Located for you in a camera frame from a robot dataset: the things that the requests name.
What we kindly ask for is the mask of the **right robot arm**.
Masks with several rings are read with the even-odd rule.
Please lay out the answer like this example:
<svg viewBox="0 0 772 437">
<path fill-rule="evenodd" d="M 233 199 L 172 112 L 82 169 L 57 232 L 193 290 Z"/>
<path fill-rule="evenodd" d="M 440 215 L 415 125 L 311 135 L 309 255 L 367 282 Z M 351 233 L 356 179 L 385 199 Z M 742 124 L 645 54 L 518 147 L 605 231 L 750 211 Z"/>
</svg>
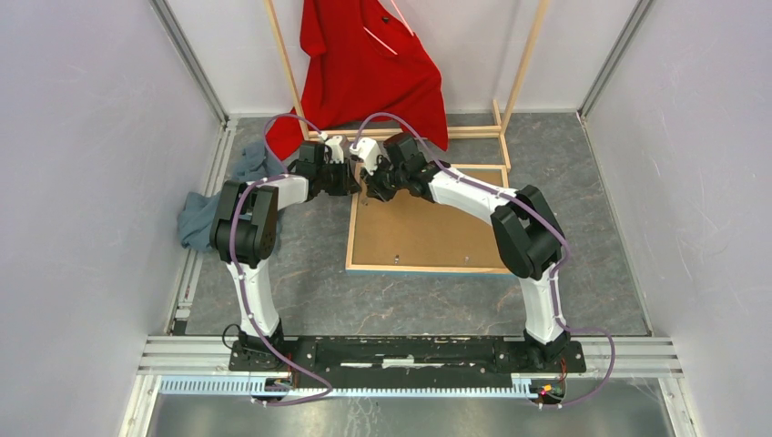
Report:
<svg viewBox="0 0 772 437">
<path fill-rule="evenodd" d="M 350 155 L 361 164 L 368 197 L 387 202 L 406 190 L 489 225 L 501 262 L 520 283 L 528 364 L 549 371 L 562 360 L 570 341 L 558 285 L 566 240 L 538 188 L 516 190 L 483 182 L 444 161 L 429 159 L 408 133 L 382 144 L 361 138 L 350 146 Z"/>
</svg>

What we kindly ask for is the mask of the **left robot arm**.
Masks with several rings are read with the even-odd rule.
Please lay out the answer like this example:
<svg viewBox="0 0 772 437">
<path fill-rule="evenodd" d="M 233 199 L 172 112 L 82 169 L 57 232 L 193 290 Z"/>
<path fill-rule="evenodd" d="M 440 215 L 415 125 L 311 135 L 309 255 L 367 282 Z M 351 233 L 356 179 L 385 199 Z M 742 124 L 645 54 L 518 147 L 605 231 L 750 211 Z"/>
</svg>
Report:
<svg viewBox="0 0 772 437">
<path fill-rule="evenodd" d="M 286 359 L 269 283 L 279 213 L 321 192 L 330 196 L 359 192 L 344 153 L 348 145 L 341 135 L 304 142 L 287 173 L 253 182 L 229 180 L 220 191 L 210 244 L 226 263 L 238 293 L 241 322 L 238 339 L 230 349 L 234 356 L 252 359 L 264 371 L 275 371 Z"/>
</svg>

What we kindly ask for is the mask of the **blue picture frame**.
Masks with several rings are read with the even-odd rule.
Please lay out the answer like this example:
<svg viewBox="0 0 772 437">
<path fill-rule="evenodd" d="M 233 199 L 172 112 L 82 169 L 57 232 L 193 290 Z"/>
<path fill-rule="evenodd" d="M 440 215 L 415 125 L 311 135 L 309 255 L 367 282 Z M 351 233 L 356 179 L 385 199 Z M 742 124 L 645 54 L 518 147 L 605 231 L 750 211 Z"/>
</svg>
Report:
<svg viewBox="0 0 772 437">
<path fill-rule="evenodd" d="M 493 230 L 457 208 L 402 190 L 389 202 L 352 198 L 348 272 L 508 275 Z"/>
</svg>

